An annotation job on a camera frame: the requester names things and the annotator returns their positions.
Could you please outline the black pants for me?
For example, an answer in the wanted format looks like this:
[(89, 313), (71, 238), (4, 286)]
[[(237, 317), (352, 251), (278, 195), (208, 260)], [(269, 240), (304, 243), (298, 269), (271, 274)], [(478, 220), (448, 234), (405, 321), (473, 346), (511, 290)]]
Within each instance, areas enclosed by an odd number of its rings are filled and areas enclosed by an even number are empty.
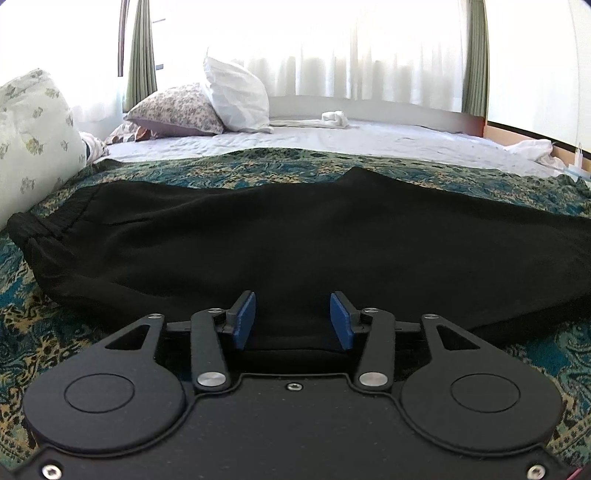
[(256, 293), (271, 341), (320, 340), (329, 295), (465, 328), (590, 302), (590, 222), (353, 168), (230, 189), (115, 181), (7, 225), (52, 300), (104, 328)]

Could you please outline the teal paisley bedspread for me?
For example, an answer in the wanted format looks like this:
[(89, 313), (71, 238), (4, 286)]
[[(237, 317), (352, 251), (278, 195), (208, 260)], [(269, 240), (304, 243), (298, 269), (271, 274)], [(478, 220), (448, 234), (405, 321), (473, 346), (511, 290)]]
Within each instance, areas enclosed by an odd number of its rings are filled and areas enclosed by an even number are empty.
[[(464, 167), (401, 159), (256, 148), (211, 157), (137, 162), (104, 160), (83, 169), (35, 207), (48, 215), (81, 187), (116, 180), (190, 188), (244, 188), (270, 183), (308, 183), (339, 178), (365, 167), (420, 187), (588, 218), (590, 189), (559, 174), (547, 178), (506, 173), (498, 167)], [(1, 240), (1, 461), (14, 467), (36, 443), (25, 425), (22, 400), (31, 381), (47, 368), (97, 341), (99, 332), (76, 320), (37, 285), (21, 251)], [(590, 310), (562, 309), (547, 326), (531, 327), (507, 343), (507, 351), (548, 375), (566, 402), (551, 450), (573, 465), (590, 459)]]

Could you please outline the small white crumpled cloth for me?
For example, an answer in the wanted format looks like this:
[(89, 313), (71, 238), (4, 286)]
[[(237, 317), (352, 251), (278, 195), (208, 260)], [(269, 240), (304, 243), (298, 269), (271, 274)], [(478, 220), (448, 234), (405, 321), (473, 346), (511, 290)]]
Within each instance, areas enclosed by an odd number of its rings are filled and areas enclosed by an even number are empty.
[(346, 129), (349, 127), (349, 119), (342, 110), (322, 112), (321, 121), (325, 128)]

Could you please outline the purple floral pillow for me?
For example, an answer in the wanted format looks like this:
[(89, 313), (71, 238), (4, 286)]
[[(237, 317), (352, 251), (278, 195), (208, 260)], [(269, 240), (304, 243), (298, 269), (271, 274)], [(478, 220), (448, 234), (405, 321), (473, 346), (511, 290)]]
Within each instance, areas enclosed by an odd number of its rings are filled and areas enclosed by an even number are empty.
[(198, 83), (150, 94), (126, 113), (125, 120), (165, 137), (214, 136), (224, 132), (221, 119)]

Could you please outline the white bed sheet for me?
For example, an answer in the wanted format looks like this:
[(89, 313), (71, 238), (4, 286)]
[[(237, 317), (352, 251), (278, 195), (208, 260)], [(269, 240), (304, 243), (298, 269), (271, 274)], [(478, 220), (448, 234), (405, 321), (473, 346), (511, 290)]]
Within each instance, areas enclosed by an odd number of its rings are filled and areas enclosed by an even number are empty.
[(276, 127), (271, 133), (223, 133), (120, 143), (108, 147), (108, 156), (134, 162), (214, 156), (252, 148), (418, 159), (541, 178), (555, 177), (566, 171), (566, 168), (555, 170), (512, 154), (505, 146), (489, 139), (376, 122), (353, 122), (346, 129)]

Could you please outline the plain white pillow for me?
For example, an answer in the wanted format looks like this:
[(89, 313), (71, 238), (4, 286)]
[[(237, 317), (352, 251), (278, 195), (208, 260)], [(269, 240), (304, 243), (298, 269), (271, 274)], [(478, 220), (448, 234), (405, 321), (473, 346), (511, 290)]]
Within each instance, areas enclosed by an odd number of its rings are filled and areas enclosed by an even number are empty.
[(255, 74), (241, 66), (206, 57), (204, 74), (211, 105), (225, 128), (234, 132), (270, 133), (270, 100)]

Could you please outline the patterned cloth beside pillow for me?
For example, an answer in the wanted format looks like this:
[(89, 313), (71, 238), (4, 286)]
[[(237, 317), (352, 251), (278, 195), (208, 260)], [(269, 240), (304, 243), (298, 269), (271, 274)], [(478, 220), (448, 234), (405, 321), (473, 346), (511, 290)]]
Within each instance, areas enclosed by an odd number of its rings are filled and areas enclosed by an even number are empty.
[(105, 140), (88, 132), (80, 132), (80, 137), (85, 144), (86, 163), (91, 164), (109, 153), (109, 145), (150, 140), (152, 132), (133, 122), (125, 121), (115, 128)]

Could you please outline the green curtain left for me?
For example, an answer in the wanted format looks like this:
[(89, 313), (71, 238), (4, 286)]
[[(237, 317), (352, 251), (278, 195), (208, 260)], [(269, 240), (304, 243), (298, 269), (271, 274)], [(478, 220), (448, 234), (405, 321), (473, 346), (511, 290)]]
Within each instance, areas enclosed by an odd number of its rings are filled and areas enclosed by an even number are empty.
[(133, 5), (135, 13), (123, 103), (125, 113), (157, 90), (150, 2), (133, 1)]

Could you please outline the green curtain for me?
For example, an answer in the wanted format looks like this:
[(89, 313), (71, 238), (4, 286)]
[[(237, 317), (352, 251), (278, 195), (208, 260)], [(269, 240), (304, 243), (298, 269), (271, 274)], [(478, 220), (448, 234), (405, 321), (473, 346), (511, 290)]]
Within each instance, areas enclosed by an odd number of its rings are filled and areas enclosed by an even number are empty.
[(157, 90), (150, 2), (133, 1), (133, 5), (135, 13), (123, 103), (125, 113)]
[(467, 60), (462, 111), (487, 119), (490, 81), (490, 46), (484, 0), (469, 0), (467, 6)]

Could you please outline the green curtain right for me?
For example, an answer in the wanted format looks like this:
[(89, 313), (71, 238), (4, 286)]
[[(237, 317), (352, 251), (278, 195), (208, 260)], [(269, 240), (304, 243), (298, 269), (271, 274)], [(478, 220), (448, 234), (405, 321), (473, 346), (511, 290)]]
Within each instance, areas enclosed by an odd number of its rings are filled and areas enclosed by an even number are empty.
[(490, 46), (484, 0), (469, 0), (467, 6), (467, 60), (462, 111), (487, 119), (490, 81)]

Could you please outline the white crumpled garment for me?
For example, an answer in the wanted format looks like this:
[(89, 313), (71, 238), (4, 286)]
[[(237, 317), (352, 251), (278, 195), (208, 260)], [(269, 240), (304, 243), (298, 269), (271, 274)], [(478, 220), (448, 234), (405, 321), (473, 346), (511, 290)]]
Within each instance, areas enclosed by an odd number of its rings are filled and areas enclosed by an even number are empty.
[(562, 171), (566, 168), (565, 163), (553, 155), (554, 145), (548, 139), (528, 139), (516, 144), (505, 146), (505, 149), (516, 155), (540, 165)]

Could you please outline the white floral pillow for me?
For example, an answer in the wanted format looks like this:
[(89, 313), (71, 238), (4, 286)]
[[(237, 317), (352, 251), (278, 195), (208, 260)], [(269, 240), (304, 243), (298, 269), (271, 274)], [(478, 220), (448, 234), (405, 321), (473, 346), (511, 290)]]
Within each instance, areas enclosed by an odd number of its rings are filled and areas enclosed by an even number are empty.
[(1, 225), (86, 165), (86, 146), (63, 95), (42, 70), (1, 87)]

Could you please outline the white sheer curtain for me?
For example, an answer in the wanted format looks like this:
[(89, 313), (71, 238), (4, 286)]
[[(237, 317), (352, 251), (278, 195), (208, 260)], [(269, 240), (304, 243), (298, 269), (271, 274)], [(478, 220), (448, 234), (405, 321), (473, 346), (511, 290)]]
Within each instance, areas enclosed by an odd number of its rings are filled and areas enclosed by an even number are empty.
[(271, 97), (462, 104), (464, 1), (153, 1), (150, 13), (165, 84), (201, 75), (211, 57)]

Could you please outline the light blue small container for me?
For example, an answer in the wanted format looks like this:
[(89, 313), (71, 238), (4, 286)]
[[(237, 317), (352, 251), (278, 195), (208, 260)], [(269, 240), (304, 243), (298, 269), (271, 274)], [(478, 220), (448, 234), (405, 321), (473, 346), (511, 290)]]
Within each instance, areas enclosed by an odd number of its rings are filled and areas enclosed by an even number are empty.
[(566, 173), (573, 178), (583, 179), (590, 182), (591, 174), (583, 168), (583, 158), (581, 145), (578, 145), (575, 149), (574, 161), (567, 165)]

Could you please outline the wooden bed frame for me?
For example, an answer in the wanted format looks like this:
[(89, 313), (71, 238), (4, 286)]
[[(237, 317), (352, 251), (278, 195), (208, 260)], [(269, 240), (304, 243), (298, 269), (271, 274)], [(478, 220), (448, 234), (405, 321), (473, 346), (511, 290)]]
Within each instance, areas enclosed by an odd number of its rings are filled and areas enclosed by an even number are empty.
[(431, 109), (406, 103), (351, 100), (318, 96), (270, 97), (270, 117), (311, 118), (325, 111), (342, 110), (351, 120), (413, 125), (490, 139), (501, 145), (541, 139), (541, 134), (488, 122), (470, 114)]

